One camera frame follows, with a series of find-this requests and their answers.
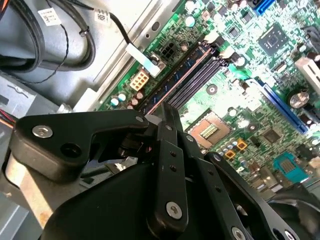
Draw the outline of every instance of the metal screw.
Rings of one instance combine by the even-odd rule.
[[[182,218],[182,210],[180,208],[180,206],[178,204],[176,204],[173,201],[168,202],[165,205],[166,208],[166,212],[168,213],[168,215],[170,217],[172,217],[173,219],[179,220]]]
[[[136,116],[135,117],[135,119],[137,119],[139,122],[141,122],[141,123],[143,123],[144,122],[144,120],[143,120],[143,118],[142,117],[140,117],[140,116]]]
[[[54,134],[50,127],[44,125],[35,126],[32,129],[32,133],[33,135],[41,139],[48,139]]]
[[[214,158],[215,160],[217,160],[218,162],[221,161],[220,156],[218,156],[217,154],[214,154],[214,155],[213,155],[213,158]]]
[[[231,228],[231,231],[232,231],[232,235],[236,240],[246,240],[244,233],[236,226],[233,226]]]
[[[188,139],[190,142],[193,142],[194,141],[194,138],[190,135],[187,135],[186,136],[186,139]]]
[[[284,233],[288,237],[289,240],[296,240],[294,238],[294,236],[290,232],[288,232],[287,230],[285,230]]]

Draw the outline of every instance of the blue connector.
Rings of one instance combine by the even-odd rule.
[[[305,123],[297,117],[285,104],[280,97],[269,87],[268,84],[262,82],[261,80],[255,80],[253,78],[245,81],[249,86],[256,87],[269,101],[278,109],[280,113],[288,120],[289,123],[301,134],[306,134],[308,128]]]
[[[276,0],[262,0],[255,6],[253,10],[255,10],[261,16],[275,1]]]

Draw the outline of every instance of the white connector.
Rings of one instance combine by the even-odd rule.
[[[320,96],[320,69],[316,63],[307,57],[301,57],[294,65],[300,70],[307,79],[314,91]]]

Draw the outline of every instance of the black plastic bracket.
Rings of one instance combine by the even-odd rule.
[[[75,181],[90,159],[93,138],[104,133],[107,143],[119,143],[128,133],[143,133],[149,122],[135,110],[79,112],[27,116],[17,121],[9,148],[16,160],[50,180]],[[33,134],[36,126],[47,126],[52,136]]]

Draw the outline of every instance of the red wire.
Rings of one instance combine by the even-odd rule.
[[[10,122],[15,123],[16,121],[12,119],[12,117],[10,117],[5,111],[0,109],[1,114],[3,114],[7,119],[10,120]]]

